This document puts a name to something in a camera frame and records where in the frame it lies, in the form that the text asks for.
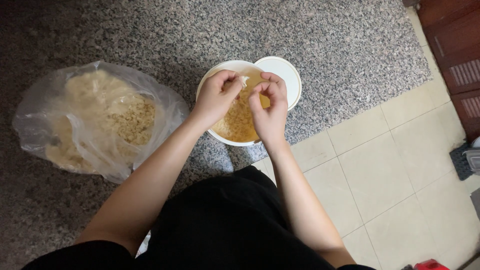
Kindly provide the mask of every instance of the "left hand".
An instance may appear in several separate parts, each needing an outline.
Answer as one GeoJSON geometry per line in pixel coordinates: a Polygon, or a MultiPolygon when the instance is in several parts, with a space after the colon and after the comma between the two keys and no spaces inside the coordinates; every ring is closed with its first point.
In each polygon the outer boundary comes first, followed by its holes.
{"type": "Polygon", "coordinates": [[[205,132],[225,116],[241,89],[242,81],[235,71],[221,70],[215,73],[202,85],[190,117],[205,132]],[[222,90],[227,81],[232,81],[232,84],[222,90]]]}

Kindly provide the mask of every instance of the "white lid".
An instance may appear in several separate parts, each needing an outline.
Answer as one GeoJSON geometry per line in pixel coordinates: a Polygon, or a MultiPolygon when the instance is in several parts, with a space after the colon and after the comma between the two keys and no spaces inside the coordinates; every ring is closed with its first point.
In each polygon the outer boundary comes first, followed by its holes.
{"type": "Polygon", "coordinates": [[[291,110],[301,96],[300,75],[295,67],[287,60],[277,56],[267,56],[255,62],[265,72],[275,73],[280,76],[287,85],[288,110],[291,110]]]}

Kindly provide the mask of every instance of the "forearm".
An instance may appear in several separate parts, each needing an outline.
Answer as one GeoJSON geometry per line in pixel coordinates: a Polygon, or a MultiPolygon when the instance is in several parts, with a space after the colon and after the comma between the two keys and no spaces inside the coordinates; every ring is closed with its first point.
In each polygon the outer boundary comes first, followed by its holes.
{"type": "Polygon", "coordinates": [[[203,130],[188,118],[103,204],[76,243],[110,240],[134,254],[203,130]]]}
{"type": "Polygon", "coordinates": [[[343,247],[343,242],[312,191],[286,141],[266,145],[293,233],[316,251],[343,247]]]}

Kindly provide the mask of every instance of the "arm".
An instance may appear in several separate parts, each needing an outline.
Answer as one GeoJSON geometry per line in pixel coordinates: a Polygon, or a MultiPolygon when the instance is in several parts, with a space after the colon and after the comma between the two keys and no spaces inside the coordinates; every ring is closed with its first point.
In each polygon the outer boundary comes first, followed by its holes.
{"type": "Polygon", "coordinates": [[[355,264],[285,140],[288,108],[285,82],[272,73],[261,75],[269,82],[261,82],[253,89],[249,103],[255,130],[272,160],[291,229],[295,236],[334,267],[355,264]],[[262,108],[259,93],[270,99],[269,108],[262,108]]]}
{"type": "Polygon", "coordinates": [[[190,116],[102,205],[76,244],[108,240],[133,255],[162,209],[199,137],[222,119],[242,88],[233,71],[223,70],[202,86],[190,116]],[[222,90],[226,81],[234,81],[222,90]]]}

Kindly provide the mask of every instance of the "plastic bag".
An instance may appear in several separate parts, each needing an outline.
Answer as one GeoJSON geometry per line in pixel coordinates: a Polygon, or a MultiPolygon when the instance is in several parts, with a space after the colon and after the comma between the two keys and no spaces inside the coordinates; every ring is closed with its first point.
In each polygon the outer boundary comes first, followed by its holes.
{"type": "Polygon", "coordinates": [[[121,183],[188,114],[183,98],[154,78],[97,61],[33,84],[13,127],[25,151],[61,169],[121,183]]]}

